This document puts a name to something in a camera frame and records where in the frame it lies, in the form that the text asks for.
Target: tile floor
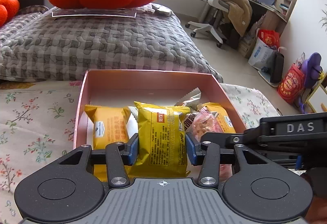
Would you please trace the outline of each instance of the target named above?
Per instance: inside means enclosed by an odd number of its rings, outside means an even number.
[[[190,35],[192,27],[189,29],[185,28],[186,23],[185,20],[181,20],[184,30]],[[259,76],[258,70],[251,67],[247,59],[242,57],[236,50],[225,44],[221,49],[218,48],[215,38],[209,33],[207,35],[197,33],[196,37],[191,37],[191,39],[209,64],[223,76],[225,83],[260,90],[283,115],[299,114],[297,108],[285,102],[278,95],[276,89],[269,86],[261,76]]]

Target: black device with das logo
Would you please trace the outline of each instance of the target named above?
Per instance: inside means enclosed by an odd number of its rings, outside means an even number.
[[[262,118],[244,134],[206,133],[202,142],[187,133],[197,179],[129,179],[138,134],[103,150],[82,145],[22,180],[15,202],[22,224],[304,224],[313,190],[287,168],[327,167],[326,124],[327,113],[315,113]],[[107,165],[107,183],[92,175],[95,164]],[[226,182],[221,164],[233,165]]]

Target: yellow snack package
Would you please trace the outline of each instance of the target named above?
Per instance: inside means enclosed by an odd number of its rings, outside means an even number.
[[[224,133],[236,133],[226,110],[219,103],[207,102],[198,105],[197,108],[198,110],[200,110],[204,106],[207,107],[209,111],[216,111],[218,113],[216,118],[218,123],[220,124],[220,127],[223,129]]]
[[[185,177],[187,156],[181,121],[190,108],[134,103],[139,110],[139,155],[130,168],[129,177]]]
[[[93,149],[104,149],[113,142],[128,142],[126,124],[130,118],[130,109],[85,105],[84,111],[94,124]],[[106,165],[94,165],[94,175],[100,181],[107,181]]]

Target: purple hat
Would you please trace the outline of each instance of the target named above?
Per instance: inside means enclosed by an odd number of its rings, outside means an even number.
[[[319,53],[312,53],[309,59],[302,64],[301,71],[305,74],[305,88],[312,88],[319,79],[321,72],[321,56]]]

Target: white shopping bag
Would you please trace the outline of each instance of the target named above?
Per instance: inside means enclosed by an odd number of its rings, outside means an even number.
[[[254,50],[249,58],[249,64],[256,69],[261,70],[266,66],[267,60],[273,52],[273,49],[269,48],[269,46],[261,39],[257,38]]]

